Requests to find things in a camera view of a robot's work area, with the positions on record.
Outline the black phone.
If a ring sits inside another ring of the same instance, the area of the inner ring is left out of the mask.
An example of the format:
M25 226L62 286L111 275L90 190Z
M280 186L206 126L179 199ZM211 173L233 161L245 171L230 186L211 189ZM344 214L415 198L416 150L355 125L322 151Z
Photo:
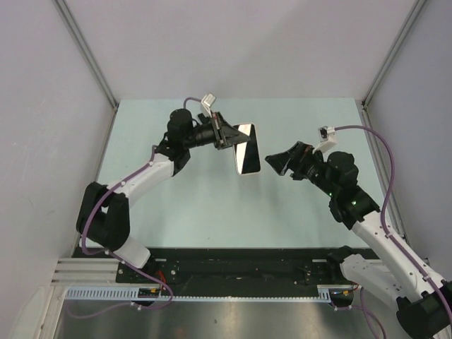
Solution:
M234 161L238 175L257 174L261 171L261 159L258 149L258 139L254 124L234 125L238 131L246 134L249 140L233 146Z

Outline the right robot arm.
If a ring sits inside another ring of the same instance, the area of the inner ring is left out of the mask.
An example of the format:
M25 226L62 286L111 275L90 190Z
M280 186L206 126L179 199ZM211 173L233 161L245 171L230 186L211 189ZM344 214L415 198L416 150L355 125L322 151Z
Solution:
M344 224L378 256L384 269L347 246L330 257L326 276L333 283L353 281L395 312L411 338L432 338L451 326L451 282L425 263L390 227L381 222L379 205L357 183L352 154L328 157L312 145L296 142L289 150L268 155L266 162L283 176L310 181L330 199L333 218Z

